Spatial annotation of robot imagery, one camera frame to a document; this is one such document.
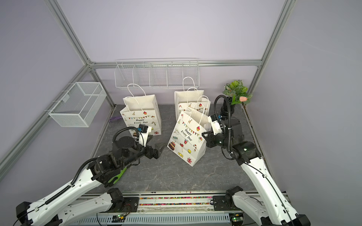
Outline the white party paper bag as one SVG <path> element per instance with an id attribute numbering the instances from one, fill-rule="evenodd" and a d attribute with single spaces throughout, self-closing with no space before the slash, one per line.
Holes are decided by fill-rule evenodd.
<path id="1" fill-rule="evenodd" d="M 208 122 L 208 97 L 202 95 L 179 114 L 166 147 L 193 167 L 205 154 L 206 139 L 202 134 L 211 129 Z"/>

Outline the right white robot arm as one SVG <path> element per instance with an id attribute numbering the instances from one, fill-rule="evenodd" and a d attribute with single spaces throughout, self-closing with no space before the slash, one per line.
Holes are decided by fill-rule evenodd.
<path id="1" fill-rule="evenodd" d="M 211 130 L 202 133 L 207 147 L 225 148 L 228 160 L 236 161 L 252 181 L 261 200 L 250 197 L 240 186 L 226 191 L 224 197 L 213 198 L 214 209 L 240 209 L 259 226 L 309 226 L 308 217 L 299 214 L 271 177 L 256 145 L 246 141 L 239 120 L 221 122 L 215 116 L 208 121 Z"/>

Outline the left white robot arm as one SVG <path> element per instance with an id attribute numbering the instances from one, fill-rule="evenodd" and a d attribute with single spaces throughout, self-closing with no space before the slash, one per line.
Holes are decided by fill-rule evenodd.
<path id="1" fill-rule="evenodd" d="M 141 157 L 158 159 L 166 143 L 155 146 L 147 133 L 112 139 L 112 150 L 86 160 L 75 176 L 61 188 L 35 202 L 16 207 L 17 222 L 23 226 L 68 226 L 84 217 L 110 210 L 121 211 L 124 197 L 112 188 L 127 167 L 139 164 Z"/>

